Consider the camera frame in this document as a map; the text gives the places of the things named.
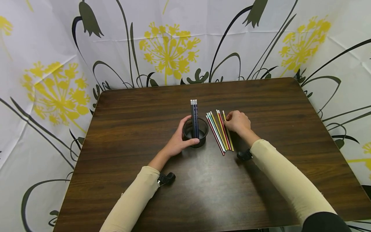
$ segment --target red pencil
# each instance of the red pencil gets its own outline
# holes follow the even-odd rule
[[[211,125],[210,119],[209,119],[209,117],[208,117],[207,115],[206,115],[206,119],[207,119],[207,121],[209,122],[209,126],[210,126],[210,128],[211,128],[211,131],[213,132],[213,135],[214,135],[214,137],[215,137],[216,143],[218,144],[221,153],[224,155],[224,152],[223,152],[223,150],[222,150],[220,144],[218,143],[218,138],[216,137],[216,134],[215,134],[216,132],[214,131],[214,128],[213,128],[213,126]]]
[[[231,149],[231,145],[230,145],[230,143],[229,143],[228,136],[227,136],[226,128],[224,127],[223,118],[222,118],[221,115],[220,115],[220,110],[218,110],[218,117],[219,117],[219,119],[220,119],[220,124],[221,124],[220,127],[221,127],[221,129],[223,130],[223,134],[224,134],[224,137],[225,137],[225,139],[226,139],[228,149],[229,149],[229,150],[232,150],[232,149]]]

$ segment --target pencil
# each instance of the pencil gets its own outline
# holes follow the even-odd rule
[[[223,152],[226,152],[226,150],[224,149],[223,143],[221,142],[221,138],[219,137],[219,135],[218,135],[218,133],[217,133],[217,131],[216,131],[216,125],[214,124],[214,122],[213,122],[213,120],[212,120],[212,118],[211,118],[211,116],[210,116],[210,113],[207,113],[207,115],[208,115],[208,117],[209,117],[209,119],[210,119],[210,122],[211,122],[212,128],[213,128],[214,131],[215,131],[216,137],[218,138],[218,143],[219,143],[220,146],[222,147]]]
[[[224,127],[223,118],[221,117],[220,110],[218,110],[218,117],[219,117],[219,120],[220,120],[220,127],[223,128],[223,135],[224,135],[224,139],[226,140],[226,143],[228,145],[228,149],[232,150],[231,145],[229,144],[227,131],[226,131],[226,128]]]
[[[223,126],[223,123],[221,122],[222,120],[221,120],[221,116],[220,116],[219,110],[216,110],[216,117],[218,117],[219,124],[220,124],[220,130],[221,130],[221,133],[223,134],[224,142],[226,143],[226,147],[227,147],[226,150],[230,150],[230,148],[228,146],[227,138],[226,138],[226,135],[227,134],[225,134],[224,126]]]
[[[193,129],[192,138],[195,138],[195,136],[196,136],[196,128],[195,128],[195,125],[194,125],[194,108],[193,108],[193,100],[191,100],[191,116],[192,116],[192,129]]]
[[[224,118],[224,121],[226,121],[226,115],[224,113],[224,110],[222,111],[223,112],[223,118]],[[231,135],[229,133],[229,129],[226,127],[226,130],[227,130],[227,134],[228,134],[228,139],[229,139],[229,143],[231,145],[231,148],[232,148],[232,151],[234,151],[234,148],[233,148],[233,143],[232,143],[232,139],[231,139]]]
[[[198,130],[198,107],[197,107],[197,99],[195,100],[195,109],[196,109],[196,138],[200,138],[200,131]]]
[[[217,130],[218,133],[219,133],[219,137],[220,137],[220,139],[222,140],[222,146],[225,148],[225,150],[228,150],[228,147],[227,147],[227,145],[224,143],[224,140],[222,139],[222,136],[221,136],[221,133],[220,133],[220,131],[219,131],[219,128],[218,128],[218,126],[217,126],[217,124],[216,124],[216,120],[215,120],[215,118],[214,118],[213,112],[210,111],[210,115],[211,115],[212,118],[213,118],[213,121],[214,121],[214,124],[215,124],[216,130]]]
[[[210,125],[210,128],[211,128],[211,131],[213,132],[213,135],[214,135],[214,137],[215,137],[216,143],[217,143],[218,146],[219,146],[219,149],[220,149],[220,151],[221,151],[221,154],[224,156],[224,151],[223,151],[223,149],[221,148],[221,146],[220,146],[220,144],[219,144],[219,142],[218,142],[218,137],[216,136],[216,131],[214,131],[213,125],[211,124],[211,121],[210,121],[210,119],[209,119],[209,117],[208,117],[207,115],[206,115],[206,119],[207,119],[207,121],[209,122],[209,125]]]

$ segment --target yellow flower print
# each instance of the yellow flower print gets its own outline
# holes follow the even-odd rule
[[[362,146],[362,148],[364,154],[371,154],[371,142],[366,143],[365,145]],[[371,158],[347,160],[347,162],[348,163],[364,162],[366,168],[368,168],[371,171]]]
[[[371,142],[366,143],[365,145],[362,146],[362,148],[364,149],[363,153],[371,154]]]
[[[189,63],[196,63],[199,50],[193,49],[201,40],[197,37],[190,39],[191,32],[180,31],[179,24],[156,27],[152,22],[149,27],[151,31],[144,33],[146,39],[139,42],[140,50],[147,52],[144,60],[156,64],[156,71],[165,74],[165,85],[169,75],[181,79],[183,73],[189,72]]]
[[[166,1],[165,3],[165,7],[164,7],[164,10],[162,11],[162,14],[165,14],[165,10],[166,10],[166,7],[167,7],[167,4],[169,3],[169,0]]]
[[[283,43],[287,46],[283,46],[278,53],[284,58],[281,66],[286,69],[280,77],[287,70],[293,70],[296,73],[300,66],[317,52],[318,45],[325,41],[331,23],[326,21],[326,17],[316,20],[317,16],[312,17],[307,25],[298,27],[297,33],[290,32],[283,39]]]
[[[89,113],[86,106],[90,101],[85,92],[88,84],[83,74],[79,75],[78,64],[68,64],[67,67],[55,62],[45,67],[39,61],[33,65],[25,70],[21,83],[28,91],[28,98],[35,103],[35,113],[53,125],[69,125],[71,122],[86,133],[75,121]]]
[[[11,31],[13,30],[13,25],[3,16],[0,16],[0,40],[1,44],[4,47],[6,53],[8,54],[9,58],[12,60],[12,57],[10,56],[10,53],[8,49],[5,46],[4,39],[3,39],[3,32],[6,36],[11,35]]]
[[[29,0],[26,0],[26,3],[27,3],[28,8],[30,9],[30,11],[33,12],[33,8],[32,8],[32,6],[31,6],[30,1],[29,1]]]

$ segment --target floral backdrop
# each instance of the floral backdrop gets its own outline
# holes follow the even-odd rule
[[[53,230],[99,95],[117,88],[296,78],[371,196],[370,6],[3,0],[1,231]]]

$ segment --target pencil holder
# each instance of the pencil holder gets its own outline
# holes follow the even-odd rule
[[[209,126],[207,122],[202,118],[197,118],[198,120],[198,133],[199,133],[199,140],[200,142],[196,145],[191,147],[198,148],[202,147],[206,142],[206,135],[209,132]],[[188,119],[184,126],[183,126],[183,141],[189,140],[193,138],[193,126],[192,126],[192,119]]]

